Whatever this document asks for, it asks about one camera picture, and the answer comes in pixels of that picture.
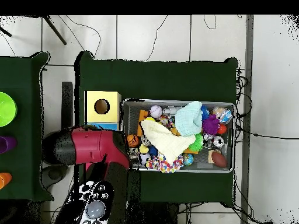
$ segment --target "orange cup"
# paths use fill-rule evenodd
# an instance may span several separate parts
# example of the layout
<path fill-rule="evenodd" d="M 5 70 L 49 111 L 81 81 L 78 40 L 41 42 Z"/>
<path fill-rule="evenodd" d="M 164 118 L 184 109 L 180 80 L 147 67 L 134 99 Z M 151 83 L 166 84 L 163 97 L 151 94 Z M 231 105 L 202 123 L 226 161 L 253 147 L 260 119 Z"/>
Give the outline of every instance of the orange cup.
<path fill-rule="evenodd" d="M 0 190 L 12 180 L 10 173 L 0 173 Z"/>

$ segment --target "orange block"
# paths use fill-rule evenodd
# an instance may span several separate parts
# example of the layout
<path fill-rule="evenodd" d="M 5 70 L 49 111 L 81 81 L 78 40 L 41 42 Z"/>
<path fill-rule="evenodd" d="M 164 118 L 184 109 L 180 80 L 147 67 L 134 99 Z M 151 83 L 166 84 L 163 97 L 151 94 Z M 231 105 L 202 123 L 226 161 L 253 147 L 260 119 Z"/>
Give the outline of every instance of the orange block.
<path fill-rule="evenodd" d="M 139 120 L 138 120 L 138 127 L 137 127 L 137 136 L 138 137 L 141 137 L 142 136 L 142 129 L 141 129 L 141 126 L 140 126 L 140 122 L 142 120 L 144 120 L 144 118 L 146 118 L 148 116 L 148 111 L 145 111 L 145 110 L 140 110 L 140 113 L 139 113 Z"/>
<path fill-rule="evenodd" d="M 192 151 L 190 149 L 185 149 L 183 153 L 189 153 L 189 154 L 198 154 L 198 151 Z"/>

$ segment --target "light blue towel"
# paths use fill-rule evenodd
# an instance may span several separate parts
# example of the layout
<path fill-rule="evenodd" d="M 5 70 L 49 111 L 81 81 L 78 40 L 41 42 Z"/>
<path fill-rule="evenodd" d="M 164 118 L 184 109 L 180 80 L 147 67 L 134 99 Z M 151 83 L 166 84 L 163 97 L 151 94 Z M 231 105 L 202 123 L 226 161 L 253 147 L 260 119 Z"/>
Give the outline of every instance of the light blue towel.
<path fill-rule="evenodd" d="M 199 101 L 193 101 L 178 110 L 175 114 L 175 127 L 183 137 L 200 133 L 201 131 L 201 106 Z"/>

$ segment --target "gray metal bin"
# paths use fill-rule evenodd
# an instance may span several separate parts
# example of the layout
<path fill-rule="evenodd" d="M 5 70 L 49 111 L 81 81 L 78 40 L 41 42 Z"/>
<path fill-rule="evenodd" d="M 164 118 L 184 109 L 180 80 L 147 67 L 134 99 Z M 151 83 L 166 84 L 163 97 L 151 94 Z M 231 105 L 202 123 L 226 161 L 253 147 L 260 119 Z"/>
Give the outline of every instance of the gray metal bin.
<path fill-rule="evenodd" d="M 120 129 L 124 131 L 126 135 L 137 133 L 137 125 L 139 119 L 140 110 L 146 110 L 150 112 L 152 105 L 159 105 L 162 108 L 168 106 L 185 106 L 191 101 L 177 101 L 177 100 L 133 100 L 125 99 L 122 102 L 123 119 L 120 123 Z M 198 155 L 194 155 L 194 162 L 190 166 L 183 166 L 176 173 L 229 173 L 234 169 L 235 153 L 234 153 L 234 136 L 235 136 L 235 105 L 232 103 L 223 102 L 208 102 L 201 101 L 209 110 L 212 110 L 215 106 L 225 107 L 231 110 L 233 119 L 227 124 L 227 133 L 222 135 L 224 139 L 224 145 L 222 146 L 221 153 L 227 158 L 227 167 L 220 168 L 213 164 L 208 163 L 208 148 L 203 148 L 199 151 Z M 141 171 L 157 172 L 154 169 L 147 169 L 145 166 L 140 168 Z"/>

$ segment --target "orange ball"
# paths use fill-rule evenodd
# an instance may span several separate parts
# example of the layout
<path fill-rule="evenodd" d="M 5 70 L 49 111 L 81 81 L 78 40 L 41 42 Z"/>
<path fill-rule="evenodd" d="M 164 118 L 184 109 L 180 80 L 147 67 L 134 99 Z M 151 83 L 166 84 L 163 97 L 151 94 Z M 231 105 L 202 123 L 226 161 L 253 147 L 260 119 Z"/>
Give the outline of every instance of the orange ball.
<path fill-rule="evenodd" d="M 128 135 L 127 140 L 128 140 L 128 146 L 130 148 L 135 148 L 139 144 L 139 139 L 138 136 L 136 135 L 132 135 L 132 134 Z"/>
<path fill-rule="evenodd" d="M 220 127 L 219 127 L 217 133 L 220 134 L 220 135 L 226 133 L 227 127 L 225 126 L 225 124 L 219 124 L 219 126 Z"/>

